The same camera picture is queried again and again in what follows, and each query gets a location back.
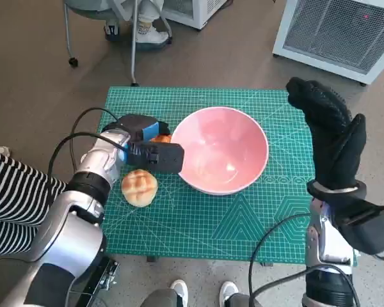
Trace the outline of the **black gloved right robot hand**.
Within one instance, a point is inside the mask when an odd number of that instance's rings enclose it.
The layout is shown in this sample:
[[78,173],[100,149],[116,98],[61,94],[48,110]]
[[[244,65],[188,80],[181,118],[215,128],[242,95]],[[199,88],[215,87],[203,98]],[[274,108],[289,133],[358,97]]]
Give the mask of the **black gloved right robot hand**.
[[332,191],[355,188],[367,139],[365,116],[352,116],[345,100],[318,81],[292,77],[286,90],[310,129],[315,180]]

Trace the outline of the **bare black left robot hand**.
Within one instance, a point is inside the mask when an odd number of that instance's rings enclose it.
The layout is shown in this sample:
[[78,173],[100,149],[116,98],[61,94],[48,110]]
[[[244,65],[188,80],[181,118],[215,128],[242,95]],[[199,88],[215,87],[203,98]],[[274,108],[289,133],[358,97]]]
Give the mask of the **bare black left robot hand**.
[[166,122],[157,120],[152,116],[141,114],[127,114],[120,117],[117,124],[131,135],[131,141],[150,141],[157,136],[171,134]]

